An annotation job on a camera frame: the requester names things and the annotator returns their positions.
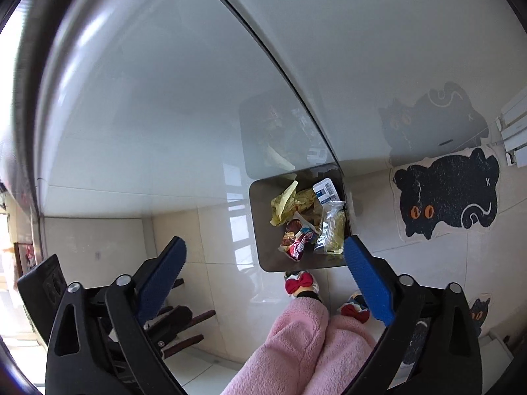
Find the silver blue snack wrapper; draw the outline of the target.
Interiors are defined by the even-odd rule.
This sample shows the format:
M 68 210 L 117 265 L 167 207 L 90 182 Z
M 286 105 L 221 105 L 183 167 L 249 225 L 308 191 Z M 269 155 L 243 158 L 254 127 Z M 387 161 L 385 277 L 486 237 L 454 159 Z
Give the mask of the silver blue snack wrapper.
M 330 201 L 340 201 L 339 194 L 332 180 L 328 177 L 316 183 L 312 187 L 316 198 L 321 205 Z

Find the pink fleece leg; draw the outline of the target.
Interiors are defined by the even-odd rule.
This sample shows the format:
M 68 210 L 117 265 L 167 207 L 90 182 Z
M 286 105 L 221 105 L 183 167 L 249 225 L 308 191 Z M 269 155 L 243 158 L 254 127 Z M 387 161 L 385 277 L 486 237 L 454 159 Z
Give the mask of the pink fleece leg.
M 375 345 L 354 317 L 331 316 L 317 297 L 297 297 L 223 392 L 342 394 Z

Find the clear plastic bag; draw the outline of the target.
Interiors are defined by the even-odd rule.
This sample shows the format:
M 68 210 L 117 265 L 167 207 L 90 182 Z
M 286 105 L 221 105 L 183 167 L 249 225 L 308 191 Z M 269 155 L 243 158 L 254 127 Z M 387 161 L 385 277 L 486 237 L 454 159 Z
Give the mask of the clear plastic bag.
M 344 250 L 346 230 L 346 203 L 328 201 L 322 205 L 320 235 L 315 244 L 315 253 L 340 255 Z

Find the red bow slipper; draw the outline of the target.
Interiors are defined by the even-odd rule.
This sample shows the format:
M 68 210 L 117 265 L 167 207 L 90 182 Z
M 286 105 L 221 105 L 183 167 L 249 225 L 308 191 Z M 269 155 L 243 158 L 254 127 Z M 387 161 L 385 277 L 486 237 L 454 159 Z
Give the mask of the red bow slipper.
M 284 274 L 286 293 L 294 298 L 307 297 L 318 300 L 320 288 L 312 273 L 306 270 L 286 272 Z

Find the black cat floor mat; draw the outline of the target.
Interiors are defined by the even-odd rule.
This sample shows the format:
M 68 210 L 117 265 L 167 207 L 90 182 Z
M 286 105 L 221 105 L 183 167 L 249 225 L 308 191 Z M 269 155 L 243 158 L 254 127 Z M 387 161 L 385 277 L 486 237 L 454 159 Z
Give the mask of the black cat floor mat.
M 498 215 L 500 167 L 491 148 L 475 147 L 391 176 L 402 221 L 401 235 L 430 240 L 439 228 L 490 227 Z

